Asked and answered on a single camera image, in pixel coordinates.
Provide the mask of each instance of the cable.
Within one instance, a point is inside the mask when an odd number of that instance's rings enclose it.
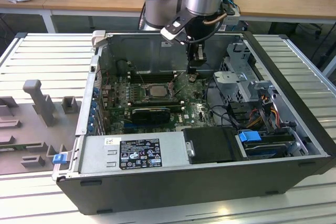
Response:
[[[143,6],[142,6],[142,9],[141,9],[141,13],[140,13],[140,17],[139,17],[139,20],[138,20],[138,30],[141,29],[141,20],[142,20],[142,16],[144,16],[144,13],[146,12],[146,2],[143,3]]]
[[[223,12],[224,11],[224,9],[223,9],[223,3],[221,3],[220,4],[220,9],[221,9],[221,11]],[[202,39],[197,39],[197,40],[189,40],[189,39],[187,39],[186,41],[185,41],[185,43],[187,44],[195,44],[195,43],[200,43],[200,42],[204,42],[204,41],[206,41],[207,39],[209,39],[210,37],[212,37],[216,32],[218,32],[218,30],[220,29],[220,27],[222,26],[222,24],[223,24],[223,19],[219,22],[219,25],[217,26],[217,28],[215,28],[210,34],[208,34],[207,36],[205,36],[204,38],[202,38]]]
[[[11,29],[11,27],[7,24],[7,22],[4,21],[4,19],[2,17],[0,17],[0,19],[8,27],[8,29],[10,30],[10,32],[15,36],[16,33]]]
[[[313,55],[309,58],[310,61],[313,60],[315,54],[317,53],[317,51],[320,49],[320,47],[323,45],[323,43],[325,42],[325,40],[329,37],[329,35],[331,34],[331,32],[333,31],[334,27],[336,26],[336,22],[333,24],[333,26],[331,27],[331,29],[329,30],[328,34],[324,37],[324,39],[321,41],[321,43],[318,45],[318,47],[316,48],[316,50],[314,51]]]

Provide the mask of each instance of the power supply label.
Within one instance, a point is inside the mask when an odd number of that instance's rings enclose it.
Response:
[[[158,138],[120,141],[120,169],[127,170],[161,166],[162,157]]]

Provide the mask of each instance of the metal slat surface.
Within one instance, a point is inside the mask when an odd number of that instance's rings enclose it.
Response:
[[[314,72],[314,66],[308,66],[311,62],[295,46],[291,46],[290,41],[271,40],[260,44],[330,137],[336,139],[336,98],[331,86],[325,83],[328,80],[321,78],[319,72]],[[269,79],[261,65],[256,64],[256,68],[265,80]]]
[[[92,42],[91,41],[23,41],[21,43],[21,46],[22,47],[92,47]]]
[[[321,82],[321,80],[319,78],[317,78],[315,75],[309,75],[309,76],[285,76],[285,78],[287,79],[287,81],[289,81],[289,83],[293,83],[293,82]]]
[[[269,52],[267,53],[270,57],[297,57],[297,55],[291,52]]]
[[[22,88],[26,80],[38,79],[54,102],[65,96],[81,101],[95,54],[91,48],[90,34],[29,34],[0,67],[0,97],[10,94],[18,104],[32,103]]]
[[[24,41],[90,41],[91,36],[27,36]]]
[[[287,47],[263,47],[266,52],[292,52],[292,50]]]
[[[6,66],[63,66],[63,65],[89,65],[91,59],[25,59],[8,60]]]
[[[271,57],[274,63],[302,62],[298,57]]]
[[[304,99],[303,101],[309,108],[336,107],[335,98]]]
[[[13,54],[11,59],[91,59],[90,52],[22,52]]]
[[[78,73],[8,73],[0,74],[0,81],[25,81],[29,79],[44,80],[86,80],[87,72]]]
[[[334,98],[335,95],[329,90],[297,90],[302,99]]]
[[[336,127],[336,117],[335,118],[318,118],[318,121],[324,128]]]
[[[18,223],[58,223],[60,218],[67,222],[95,224],[155,224],[155,223],[334,223],[330,217],[336,215],[336,170],[323,175],[308,177],[283,195],[254,197],[217,201],[177,207],[119,212],[112,214],[85,216],[78,212],[74,204],[59,191],[52,180],[45,177],[34,179],[18,178],[17,182],[2,184],[8,190],[3,194],[17,195],[12,198],[0,196],[0,219],[4,224]]]
[[[19,47],[16,52],[90,52],[92,47]]]
[[[310,111],[317,118],[322,117],[335,117],[336,116],[336,108],[327,107],[327,108],[311,108]]]
[[[256,40],[258,42],[262,42],[262,41],[280,41],[282,42],[282,39],[279,37],[256,37]]]
[[[0,90],[21,90],[25,81],[0,81]],[[86,80],[43,81],[41,89],[85,88]]]
[[[303,62],[294,62],[294,63],[277,63],[274,62],[278,69],[305,69],[307,65]]]
[[[318,90],[328,90],[327,87],[322,83],[322,82],[293,82],[291,83],[291,86],[295,90],[313,90],[313,89],[318,89]]]
[[[75,66],[13,66],[2,70],[2,73],[50,73],[50,72],[88,72],[89,65]]]

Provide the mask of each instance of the metal case frame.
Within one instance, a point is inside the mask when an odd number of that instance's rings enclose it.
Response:
[[[286,104],[324,152],[305,157],[193,165],[175,169],[156,168],[144,172],[80,174],[80,155],[85,145],[85,134],[80,132],[74,145],[70,169],[54,174],[54,179],[81,213],[94,215],[283,194],[304,178],[322,174],[335,165],[336,144],[253,35],[224,34],[241,37],[279,93],[286,98]]]

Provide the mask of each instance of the blue latch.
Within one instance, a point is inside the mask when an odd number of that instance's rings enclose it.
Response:
[[[239,138],[242,142],[261,141],[257,131],[243,131],[239,134]]]
[[[54,155],[54,158],[52,159],[52,162],[54,164],[66,164],[67,163],[67,154],[61,153]]]

